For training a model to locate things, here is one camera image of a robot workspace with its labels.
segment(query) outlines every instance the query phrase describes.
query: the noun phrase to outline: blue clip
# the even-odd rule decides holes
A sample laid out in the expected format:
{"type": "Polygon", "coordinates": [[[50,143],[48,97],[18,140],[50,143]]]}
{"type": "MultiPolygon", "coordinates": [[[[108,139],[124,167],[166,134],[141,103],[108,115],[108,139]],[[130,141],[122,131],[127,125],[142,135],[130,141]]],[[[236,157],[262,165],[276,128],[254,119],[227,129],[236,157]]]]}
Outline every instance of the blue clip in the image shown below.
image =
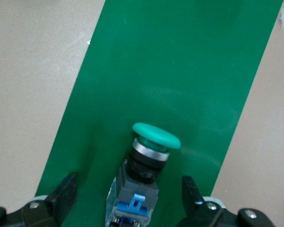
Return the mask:
{"type": "Polygon", "coordinates": [[[142,206],[144,201],[144,195],[135,193],[130,203],[120,201],[117,205],[117,209],[131,214],[148,216],[148,209],[142,206]]]}

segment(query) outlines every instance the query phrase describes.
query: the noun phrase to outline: green paper strip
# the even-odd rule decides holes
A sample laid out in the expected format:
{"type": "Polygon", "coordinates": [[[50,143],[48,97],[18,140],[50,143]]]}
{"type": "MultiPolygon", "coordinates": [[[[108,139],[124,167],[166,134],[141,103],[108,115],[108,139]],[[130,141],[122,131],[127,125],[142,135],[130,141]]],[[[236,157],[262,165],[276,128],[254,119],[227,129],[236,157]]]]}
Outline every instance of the green paper strip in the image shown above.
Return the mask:
{"type": "Polygon", "coordinates": [[[182,175],[210,195],[281,3],[106,1],[36,193],[79,173],[65,227],[104,226],[106,196],[136,122],[182,143],[158,177],[150,227],[184,217],[182,175]]]}

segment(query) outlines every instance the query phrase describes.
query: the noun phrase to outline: beige surface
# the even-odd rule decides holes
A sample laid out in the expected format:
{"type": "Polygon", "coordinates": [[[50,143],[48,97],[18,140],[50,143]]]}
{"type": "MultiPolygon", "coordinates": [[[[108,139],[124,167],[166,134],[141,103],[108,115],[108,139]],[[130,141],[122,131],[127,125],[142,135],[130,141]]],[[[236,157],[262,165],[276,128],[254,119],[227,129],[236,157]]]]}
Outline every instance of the beige surface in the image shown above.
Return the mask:
{"type": "Polygon", "coordinates": [[[212,196],[232,212],[253,207],[284,227],[284,27],[279,20],[212,196]]]}
{"type": "Polygon", "coordinates": [[[0,205],[33,198],[104,0],[0,0],[0,205]]]}
{"type": "MultiPolygon", "coordinates": [[[[104,0],[0,0],[0,205],[34,196],[104,0]]],[[[284,227],[284,28],[277,22],[213,195],[284,227]]]]}

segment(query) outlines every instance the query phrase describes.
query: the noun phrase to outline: green button cap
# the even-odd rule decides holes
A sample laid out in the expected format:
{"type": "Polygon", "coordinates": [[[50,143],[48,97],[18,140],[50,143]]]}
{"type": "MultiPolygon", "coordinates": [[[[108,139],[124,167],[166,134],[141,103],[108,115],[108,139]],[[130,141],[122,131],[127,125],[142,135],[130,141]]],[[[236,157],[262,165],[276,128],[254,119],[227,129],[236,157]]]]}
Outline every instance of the green button cap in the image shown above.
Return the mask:
{"type": "Polygon", "coordinates": [[[136,123],[133,125],[133,130],[140,135],[139,142],[150,149],[164,152],[164,149],[154,148],[154,144],[162,147],[179,149],[181,147],[180,140],[167,131],[159,129],[155,126],[145,123],[136,123]]]}

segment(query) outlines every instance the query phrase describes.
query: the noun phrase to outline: screw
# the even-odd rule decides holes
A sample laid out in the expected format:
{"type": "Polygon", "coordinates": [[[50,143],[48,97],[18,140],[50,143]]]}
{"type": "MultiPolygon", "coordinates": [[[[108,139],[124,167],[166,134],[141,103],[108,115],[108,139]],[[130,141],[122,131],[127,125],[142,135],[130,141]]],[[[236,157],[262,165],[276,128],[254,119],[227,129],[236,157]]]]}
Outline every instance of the screw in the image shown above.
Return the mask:
{"type": "Polygon", "coordinates": [[[257,215],[252,210],[246,210],[245,214],[252,219],[257,218],[257,215]]]}
{"type": "Polygon", "coordinates": [[[32,203],[29,205],[29,207],[30,207],[30,209],[35,209],[35,208],[37,208],[39,205],[40,205],[40,204],[39,204],[38,202],[32,202],[32,203]]]}
{"type": "Polygon", "coordinates": [[[212,203],[212,202],[208,202],[207,203],[207,207],[210,210],[216,210],[217,209],[217,206],[214,203],[212,203]]]}

